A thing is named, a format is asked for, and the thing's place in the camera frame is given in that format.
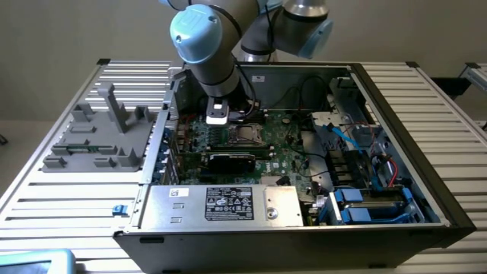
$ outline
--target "power supply label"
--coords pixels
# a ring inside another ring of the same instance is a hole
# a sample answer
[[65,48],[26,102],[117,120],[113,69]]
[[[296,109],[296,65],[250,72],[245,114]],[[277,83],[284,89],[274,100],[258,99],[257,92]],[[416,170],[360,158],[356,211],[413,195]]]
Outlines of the power supply label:
[[204,218],[208,221],[253,220],[250,187],[208,187]]

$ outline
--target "green circuit board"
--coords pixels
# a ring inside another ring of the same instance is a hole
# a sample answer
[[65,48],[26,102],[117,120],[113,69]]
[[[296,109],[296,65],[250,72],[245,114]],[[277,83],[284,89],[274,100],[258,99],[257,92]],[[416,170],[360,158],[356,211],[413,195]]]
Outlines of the green circuit board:
[[[261,143],[257,146],[272,146],[270,152],[264,153],[272,156],[268,159],[256,160],[256,168],[252,173],[238,175],[218,174],[214,176],[202,176],[206,167],[204,158],[212,152],[208,146],[220,147],[228,145],[229,130],[226,128],[210,128],[202,118],[196,117],[186,123],[186,142],[180,146],[182,148],[178,155],[180,163],[180,184],[270,184],[282,176],[288,176],[290,185],[296,186],[297,192],[302,193],[310,185],[309,178],[297,173],[305,157],[292,151],[284,141],[286,133],[290,136],[297,135],[298,125],[292,121],[290,115],[284,112],[269,112],[265,123],[258,125]],[[253,151],[249,146],[242,153],[256,154],[261,151]],[[309,175],[308,170],[300,171],[302,175]]]

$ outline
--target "end effector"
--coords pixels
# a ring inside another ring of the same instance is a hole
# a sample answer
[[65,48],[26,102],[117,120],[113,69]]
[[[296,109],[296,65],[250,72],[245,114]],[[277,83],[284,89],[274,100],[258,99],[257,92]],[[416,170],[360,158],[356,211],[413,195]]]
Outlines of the end effector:
[[[245,95],[233,47],[242,40],[242,50],[254,54],[280,49],[308,58],[302,52],[309,55],[322,47],[329,34],[321,26],[328,13],[324,0],[290,0],[284,7],[273,0],[158,1],[180,11],[170,23],[170,39],[209,97],[206,123],[242,120],[256,109],[256,100]],[[302,41],[304,30],[310,32],[309,41]]]

